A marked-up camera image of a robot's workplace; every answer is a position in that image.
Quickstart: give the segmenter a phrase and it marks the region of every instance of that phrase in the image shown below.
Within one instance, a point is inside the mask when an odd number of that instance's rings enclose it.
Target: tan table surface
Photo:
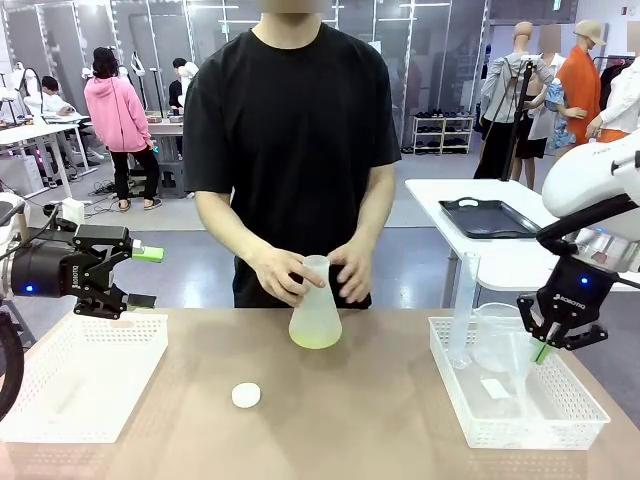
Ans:
[[[476,450],[429,351],[427,317],[442,312],[343,313],[325,351],[290,341],[288,311],[158,312],[169,347],[118,442],[0,444],[1,479],[640,478],[640,432],[571,354],[612,420],[593,448]],[[262,388],[253,409],[231,403],[242,382]]]

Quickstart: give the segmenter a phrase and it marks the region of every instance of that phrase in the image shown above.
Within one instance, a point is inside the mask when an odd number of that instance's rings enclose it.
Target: robotic arm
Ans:
[[[560,259],[547,284],[535,297],[520,296],[518,308],[536,339],[576,350],[608,338],[598,319],[614,283],[640,289],[620,276],[640,271],[640,130],[571,150],[549,173],[542,197],[560,220],[538,241]],[[541,324],[531,313],[535,299]]]
[[[0,193],[0,303],[11,296],[78,298],[78,315],[118,320],[128,305],[153,307],[155,297],[127,295],[113,283],[113,267],[129,258],[160,262],[162,249],[143,247],[124,227],[80,225],[58,218],[28,229],[28,206]],[[24,371],[22,343],[0,311],[0,343],[7,368],[0,389],[0,420],[13,406]]]

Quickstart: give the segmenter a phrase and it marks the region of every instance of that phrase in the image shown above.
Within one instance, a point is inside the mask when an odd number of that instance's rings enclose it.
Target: glass beaker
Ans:
[[[531,335],[520,311],[511,305],[488,303],[474,310],[476,341],[473,358],[487,370],[520,375],[531,366]]]

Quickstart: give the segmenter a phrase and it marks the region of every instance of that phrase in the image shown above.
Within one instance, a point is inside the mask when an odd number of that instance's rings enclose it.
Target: white plastic basket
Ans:
[[[26,364],[0,440],[113,443],[167,348],[167,316],[71,315]]]
[[[471,323],[467,346],[475,342],[475,326]],[[430,348],[469,447],[588,450],[602,428],[611,421],[555,353],[551,353],[543,365],[535,365],[527,379],[530,416],[491,418],[474,414],[471,402],[477,404],[477,399],[469,398],[470,389],[463,384],[480,384],[495,374],[486,371],[478,374],[482,369],[477,366],[474,368],[478,370],[452,367],[446,353],[450,327],[451,318],[429,319]],[[477,396],[483,393],[481,389],[474,392]]]

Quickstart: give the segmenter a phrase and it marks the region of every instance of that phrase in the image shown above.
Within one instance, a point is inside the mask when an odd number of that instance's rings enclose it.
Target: mannequin head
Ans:
[[[520,22],[517,24],[513,31],[514,51],[525,51],[529,40],[531,40],[531,35],[533,35],[533,24],[529,22]]]
[[[602,27],[598,22],[593,20],[583,20],[576,25],[576,35],[578,40],[576,44],[586,53],[593,50],[596,45],[606,45],[602,39]]]

